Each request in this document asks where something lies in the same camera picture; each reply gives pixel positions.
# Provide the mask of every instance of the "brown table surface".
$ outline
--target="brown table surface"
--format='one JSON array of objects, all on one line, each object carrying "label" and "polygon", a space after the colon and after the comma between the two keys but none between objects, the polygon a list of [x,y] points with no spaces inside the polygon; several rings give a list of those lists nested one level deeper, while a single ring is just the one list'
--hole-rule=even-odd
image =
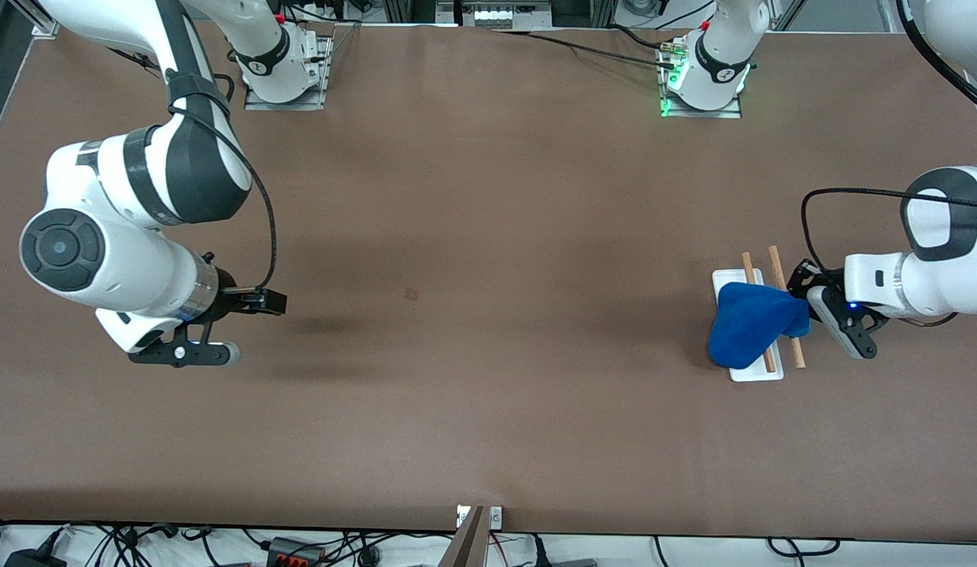
[{"label": "brown table surface", "polygon": [[[977,539],[977,317],[893,323],[873,362],[815,327],[775,384],[705,354],[711,271],[769,244],[792,269],[806,191],[977,158],[903,37],[766,36],[742,120],[661,119],[651,69],[484,30],[366,28],[336,60],[323,112],[233,113],[289,313],[216,325],[232,369],[174,370],[17,260],[50,152],[162,122],[163,87],[34,45],[0,126],[0,517],[451,528],[483,502],[510,531]],[[812,228],[830,265],[907,247],[883,198]],[[170,232],[265,270],[258,197]]]}]

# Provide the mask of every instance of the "white plate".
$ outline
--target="white plate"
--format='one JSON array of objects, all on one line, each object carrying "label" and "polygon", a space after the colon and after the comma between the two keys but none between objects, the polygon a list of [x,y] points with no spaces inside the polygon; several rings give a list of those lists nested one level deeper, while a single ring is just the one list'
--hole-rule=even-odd
[{"label": "white plate", "polygon": [[[747,283],[747,276],[742,269],[717,269],[712,272],[712,288],[716,291],[716,304],[719,302],[719,290],[730,281],[739,281],[741,284]],[[754,281],[764,284],[761,277],[761,270],[754,269]],[[772,358],[775,359],[775,372],[768,372],[764,366],[763,356],[758,356],[757,360],[746,369],[730,369],[730,380],[735,383],[759,383],[766,380],[782,380],[786,373],[783,371],[783,358],[779,355],[779,341],[772,343]]]}]

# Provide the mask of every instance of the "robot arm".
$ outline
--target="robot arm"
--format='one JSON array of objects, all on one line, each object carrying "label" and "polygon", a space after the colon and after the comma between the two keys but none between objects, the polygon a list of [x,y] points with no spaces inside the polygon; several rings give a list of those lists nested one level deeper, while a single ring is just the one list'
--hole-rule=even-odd
[{"label": "robot arm", "polygon": [[[910,19],[905,5],[901,10]],[[977,0],[930,0],[926,23],[934,50],[963,65],[977,87]],[[806,293],[813,312],[853,358],[876,356],[869,334],[888,318],[977,315],[977,165],[932,169],[906,194],[916,196],[901,200],[912,252],[853,254],[844,272],[830,276],[809,273],[804,262],[790,281],[790,290]],[[811,283],[794,282],[802,277]],[[879,325],[863,326],[867,315]]]},{"label": "robot arm", "polygon": [[674,40],[686,51],[668,90],[699,110],[728,105],[743,87],[769,21],[765,0],[719,0],[708,22]]},{"label": "robot arm", "polygon": [[[282,40],[271,13],[262,17],[262,1],[228,4],[230,13],[257,10],[247,18],[257,23],[228,30],[234,46],[253,54],[251,46],[263,50]],[[96,42],[154,54],[168,101],[179,111],[162,126],[55,151],[46,169],[44,209],[20,237],[24,268],[52,293],[94,306],[104,329],[136,362],[234,362],[234,346],[208,344],[211,323],[232,311],[283,313],[284,297],[236,288],[211,258],[168,240],[161,230],[230,218],[251,184],[192,20],[178,0],[45,0],[44,7]],[[257,30],[254,40],[237,39],[250,30]],[[268,78],[289,85],[289,72],[279,71],[283,64],[279,59],[275,72],[255,87],[268,90]],[[302,69],[301,61],[297,65]],[[201,341],[187,340],[189,323],[204,326]],[[172,329],[178,330],[174,341],[161,341]]]}]

